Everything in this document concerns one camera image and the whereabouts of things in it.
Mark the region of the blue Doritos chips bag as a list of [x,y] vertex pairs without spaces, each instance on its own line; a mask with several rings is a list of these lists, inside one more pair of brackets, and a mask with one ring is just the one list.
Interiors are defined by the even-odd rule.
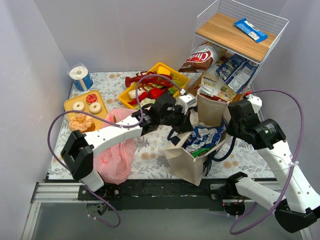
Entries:
[[200,149],[211,149],[215,147],[222,139],[226,126],[221,124],[216,127],[205,127],[198,125],[190,133],[182,148],[188,153],[196,152]]

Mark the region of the beige canvas tote bag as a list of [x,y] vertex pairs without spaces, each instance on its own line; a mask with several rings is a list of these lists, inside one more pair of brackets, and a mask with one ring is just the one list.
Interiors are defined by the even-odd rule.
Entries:
[[227,123],[231,119],[226,102],[210,100],[198,94],[197,111],[191,111],[191,131],[171,139],[164,151],[171,175],[198,186],[210,171],[208,155],[216,154],[230,138]]

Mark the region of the green Chula chips bag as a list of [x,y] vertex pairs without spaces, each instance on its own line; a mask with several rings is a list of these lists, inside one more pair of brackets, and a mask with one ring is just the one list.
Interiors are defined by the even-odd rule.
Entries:
[[198,149],[197,151],[192,152],[191,155],[193,158],[198,158],[198,157],[202,157],[202,156],[206,155],[209,151],[210,151],[209,148],[202,148],[202,149]]

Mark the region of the pink plastic bag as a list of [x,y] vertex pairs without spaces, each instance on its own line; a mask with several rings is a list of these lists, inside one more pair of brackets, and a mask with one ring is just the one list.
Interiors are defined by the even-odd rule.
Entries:
[[135,141],[126,140],[116,144],[93,159],[93,168],[104,182],[119,185],[125,182],[130,173],[134,159]]

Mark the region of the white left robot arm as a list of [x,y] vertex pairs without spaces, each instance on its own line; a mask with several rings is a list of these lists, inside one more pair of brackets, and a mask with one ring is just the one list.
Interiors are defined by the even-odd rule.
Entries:
[[146,104],[124,120],[110,124],[100,130],[70,134],[61,157],[72,177],[81,181],[88,190],[96,192],[104,186],[104,181],[94,169],[94,158],[104,150],[130,139],[153,132],[160,125],[171,126],[177,133],[190,132],[191,111],[197,108],[196,98],[185,94],[175,99],[163,94],[155,103]]

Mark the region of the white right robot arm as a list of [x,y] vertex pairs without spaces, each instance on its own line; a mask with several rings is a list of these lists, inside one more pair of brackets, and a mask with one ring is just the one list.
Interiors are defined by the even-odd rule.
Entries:
[[228,106],[227,133],[252,145],[282,187],[278,193],[238,172],[226,180],[226,193],[244,196],[270,210],[280,226],[295,233],[320,217],[320,195],[312,188],[300,167],[294,163],[286,135],[273,119],[259,120],[259,99],[250,97]]

